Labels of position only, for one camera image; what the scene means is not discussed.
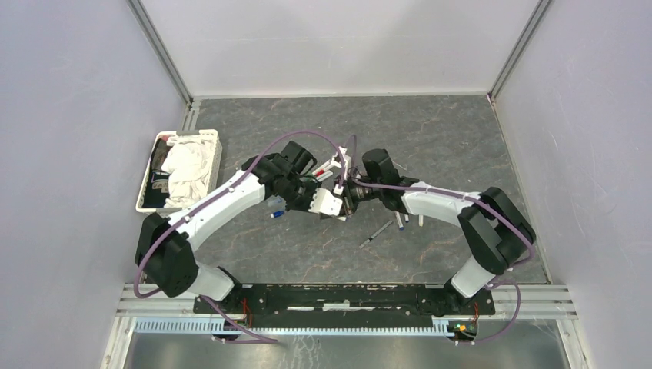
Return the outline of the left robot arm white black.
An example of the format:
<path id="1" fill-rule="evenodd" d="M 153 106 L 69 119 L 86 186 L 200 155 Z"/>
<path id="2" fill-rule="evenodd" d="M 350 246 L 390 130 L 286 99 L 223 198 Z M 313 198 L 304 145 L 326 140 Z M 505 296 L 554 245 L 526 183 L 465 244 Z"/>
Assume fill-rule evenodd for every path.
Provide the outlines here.
<path id="1" fill-rule="evenodd" d="M 204 295 L 223 313 L 241 305 L 237 281 L 224 268 L 197 261 L 196 251 L 219 228 L 243 211 L 283 198 L 290 209 L 307 211 L 319 184 L 307 177 L 317 164 L 295 141 L 261 160 L 248 159 L 234 176 L 190 208 L 166 218 L 158 213 L 142 222 L 135 263 L 170 298 L 185 292 Z"/>

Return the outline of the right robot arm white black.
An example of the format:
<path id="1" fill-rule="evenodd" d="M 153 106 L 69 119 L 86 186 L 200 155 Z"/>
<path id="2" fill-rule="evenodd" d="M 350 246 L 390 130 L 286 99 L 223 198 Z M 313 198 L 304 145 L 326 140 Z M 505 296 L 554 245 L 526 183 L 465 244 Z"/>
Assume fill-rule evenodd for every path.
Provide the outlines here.
<path id="1" fill-rule="evenodd" d="M 449 311 L 463 314 L 474 305 L 481 289 L 534 256 L 537 235 L 502 189 L 437 188 L 400 175 L 384 149 L 364 153 L 362 161 L 363 173 L 352 167 L 346 175 L 351 205 L 378 199 L 402 218 L 433 218 L 461 229 L 471 255 L 445 284 L 444 304 Z"/>

